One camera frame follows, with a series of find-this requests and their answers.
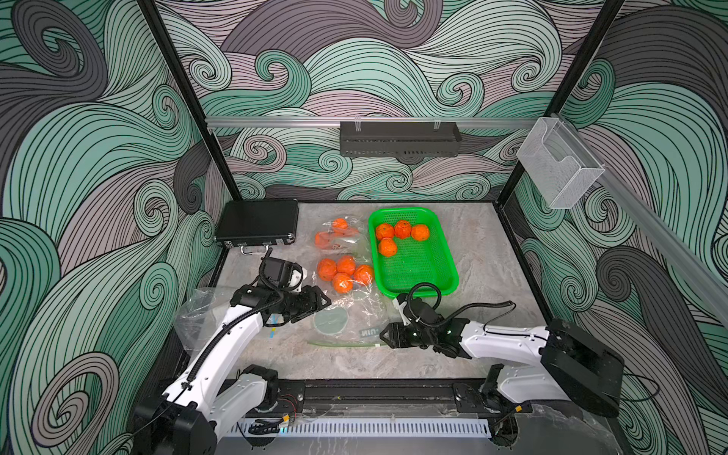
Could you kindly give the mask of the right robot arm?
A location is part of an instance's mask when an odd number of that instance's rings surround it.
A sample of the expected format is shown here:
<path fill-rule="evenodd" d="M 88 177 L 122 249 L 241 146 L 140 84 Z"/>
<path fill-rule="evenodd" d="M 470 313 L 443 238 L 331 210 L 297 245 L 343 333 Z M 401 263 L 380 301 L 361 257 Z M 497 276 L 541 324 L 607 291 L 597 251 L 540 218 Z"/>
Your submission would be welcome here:
<path fill-rule="evenodd" d="M 538 401 L 570 401 L 588 413 L 618 417 L 625 361 L 576 325 L 554 318 L 546 326 L 507 327 L 476 322 L 466 304 L 445 317 L 417 297 L 417 284 L 394 298 L 400 322 L 379 334 L 392 349 L 432 349 L 448 358 L 491 358 L 483 394 L 493 408 Z"/>

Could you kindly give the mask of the blue-zip clear bag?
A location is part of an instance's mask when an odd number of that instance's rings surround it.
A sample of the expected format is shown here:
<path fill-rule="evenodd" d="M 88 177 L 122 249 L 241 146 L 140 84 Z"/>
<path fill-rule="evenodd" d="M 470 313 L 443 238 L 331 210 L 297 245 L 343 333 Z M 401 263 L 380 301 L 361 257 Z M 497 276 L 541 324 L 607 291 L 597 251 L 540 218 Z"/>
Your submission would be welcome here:
<path fill-rule="evenodd" d="M 231 307 L 233 287 L 201 287 L 176 311 L 173 327 L 189 356 L 196 356 L 210 341 Z"/>

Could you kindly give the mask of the orange taken out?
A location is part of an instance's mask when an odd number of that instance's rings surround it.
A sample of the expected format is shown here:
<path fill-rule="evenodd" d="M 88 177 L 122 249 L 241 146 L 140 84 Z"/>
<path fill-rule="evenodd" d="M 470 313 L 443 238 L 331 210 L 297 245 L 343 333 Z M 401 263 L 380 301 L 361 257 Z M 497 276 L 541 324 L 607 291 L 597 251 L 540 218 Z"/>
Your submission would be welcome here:
<path fill-rule="evenodd" d="M 394 227 L 388 223 L 382 223 L 375 228 L 375 238 L 377 241 L 385 238 L 394 238 Z"/>
<path fill-rule="evenodd" d="M 378 244 L 378 252 L 386 258 L 394 257 L 394 255 L 398 252 L 398 246 L 396 242 L 394 242 L 394 239 L 391 237 L 385 237 Z"/>
<path fill-rule="evenodd" d="M 411 236 L 411 230 L 413 226 L 406 220 L 399 220 L 394 225 L 394 235 L 399 239 L 406 239 Z"/>
<path fill-rule="evenodd" d="M 427 225 L 415 225 L 411 228 L 411 238 L 417 242 L 425 242 L 430 239 L 430 228 Z"/>

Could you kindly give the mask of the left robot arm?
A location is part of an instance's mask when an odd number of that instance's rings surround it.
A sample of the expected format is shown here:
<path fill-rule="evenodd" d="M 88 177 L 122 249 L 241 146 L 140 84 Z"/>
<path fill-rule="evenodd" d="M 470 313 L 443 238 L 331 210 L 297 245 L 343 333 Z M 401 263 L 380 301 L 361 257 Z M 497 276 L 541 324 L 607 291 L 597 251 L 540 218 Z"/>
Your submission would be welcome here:
<path fill-rule="evenodd" d="M 318 286 L 304 284 L 305 269 L 265 255 L 257 277 L 238 288 L 212 337 L 158 398 L 136 408 L 131 436 L 135 454 L 212 454 L 217 444 L 254 409 L 278 401 L 278 374 L 258 365 L 224 385 L 250 341 L 269 325 L 294 324 L 331 305 Z"/>

